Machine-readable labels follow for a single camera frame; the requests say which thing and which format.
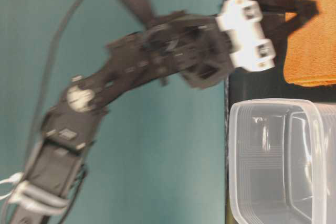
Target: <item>orange towel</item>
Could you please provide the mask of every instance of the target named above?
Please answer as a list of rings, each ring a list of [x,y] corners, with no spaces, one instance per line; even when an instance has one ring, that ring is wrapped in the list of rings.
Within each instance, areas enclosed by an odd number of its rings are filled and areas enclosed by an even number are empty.
[[[320,15],[288,39],[285,80],[305,87],[336,84],[336,0],[317,0]]]

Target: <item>transparent container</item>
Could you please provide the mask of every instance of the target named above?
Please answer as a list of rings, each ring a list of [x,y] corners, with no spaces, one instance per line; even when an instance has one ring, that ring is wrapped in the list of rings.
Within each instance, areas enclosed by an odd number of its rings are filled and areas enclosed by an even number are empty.
[[[233,105],[229,189],[239,224],[336,223],[336,105]]]

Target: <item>teal table surface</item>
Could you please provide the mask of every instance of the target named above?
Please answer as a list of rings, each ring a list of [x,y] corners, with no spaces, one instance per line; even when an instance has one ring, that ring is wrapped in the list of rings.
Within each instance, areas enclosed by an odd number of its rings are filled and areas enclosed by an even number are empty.
[[[0,0],[0,179],[22,168],[48,44],[73,1]],[[152,3],[158,14],[215,14],[222,0]],[[44,109],[72,76],[103,64],[107,43],[141,29],[118,0],[85,0],[60,43]],[[168,86],[152,82],[109,109],[66,223],[224,223],[223,83],[200,91],[175,75]]]

